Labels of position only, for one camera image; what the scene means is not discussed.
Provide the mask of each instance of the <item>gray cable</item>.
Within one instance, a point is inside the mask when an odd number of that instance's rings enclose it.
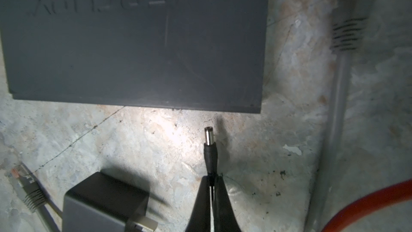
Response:
[[[317,232],[320,228],[320,219],[329,191],[330,178],[333,173],[332,167],[335,166],[336,153],[342,135],[351,60],[351,52],[341,52],[337,55],[337,69],[332,84],[326,137],[322,145],[319,172],[309,204],[310,211],[307,215],[304,232],[312,232],[313,230]]]
[[[40,220],[42,221],[47,232],[60,232],[57,227],[54,219],[50,216],[49,211],[46,209],[45,205],[42,205],[36,209],[37,214],[39,215]]]

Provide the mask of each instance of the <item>concrete floor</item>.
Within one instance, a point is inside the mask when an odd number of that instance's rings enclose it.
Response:
[[[104,170],[150,189],[148,216],[158,231],[183,231],[206,173],[205,126],[215,127],[219,169],[242,230],[301,231],[335,69],[335,4],[269,0],[261,114],[15,101],[1,60],[0,231],[44,231],[4,176],[19,161],[60,209],[67,190]],[[357,198],[412,177],[411,7],[412,0],[375,0],[352,68],[323,223]],[[412,231],[411,213],[412,202],[398,204],[346,231]]]

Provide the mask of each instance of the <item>stain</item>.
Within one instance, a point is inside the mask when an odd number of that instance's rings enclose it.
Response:
[[[331,61],[327,64],[327,68],[331,73],[334,73],[336,70],[336,62],[335,61]]]
[[[407,123],[407,125],[406,125],[406,126],[408,127],[408,130],[409,130],[410,132],[412,132],[412,124]]]
[[[8,158],[4,158],[2,164],[0,165],[0,169],[5,169],[8,165],[7,163],[9,162]]]
[[[321,95],[321,96],[318,98],[318,102],[319,102],[320,104],[322,104],[322,105],[327,105],[327,99],[326,99],[326,97],[325,97],[324,95]]]
[[[310,39],[309,39],[309,42],[307,43],[307,46],[309,47],[309,48],[313,48],[315,45],[317,45],[318,43],[317,43],[317,39],[315,38],[315,37],[311,37]]]
[[[315,15],[317,20],[311,20],[309,23],[311,24],[311,26],[315,26],[317,25],[316,22],[319,21],[318,16],[319,15]],[[316,40],[316,43],[313,45],[312,47],[312,52],[310,53],[311,55],[311,59],[319,59],[322,58],[322,52],[329,48],[330,45],[330,40],[324,36],[318,38]]]
[[[281,178],[282,178],[282,180],[284,180],[283,176],[285,176],[285,175],[286,175],[286,171],[285,171],[285,170],[282,170],[280,174],[281,174]]]
[[[291,75],[291,76],[297,76],[297,77],[299,77],[299,76],[300,76],[300,72],[299,72],[298,69],[292,68],[291,71],[290,71],[290,75]]]
[[[308,49],[298,49],[295,53],[296,53],[296,58],[299,60],[299,62],[302,64],[302,66],[305,63],[309,62],[309,60],[310,60],[309,56],[311,55],[310,50],[308,50]]]
[[[399,128],[396,126],[389,126],[389,132],[393,137],[400,138]]]
[[[109,113],[109,110],[107,109],[107,105],[97,105],[97,107],[99,108],[99,109],[101,109],[105,114],[106,113]]]
[[[9,212],[9,224],[11,224],[12,231],[17,231],[20,225],[20,213],[18,209],[12,209]]]
[[[0,132],[0,144],[5,145],[4,143],[4,135]]]
[[[280,19],[291,16],[291,15],[295,14],[298,11],[299,11],[299,9],[291,7],[291,3],[283,2],[281,4],[281,7],[280,7],[280,14],[279,14]]]
[[[251,149],[259,148],[259,146],[260,146],[259,142],[251,142],[249,145]]]

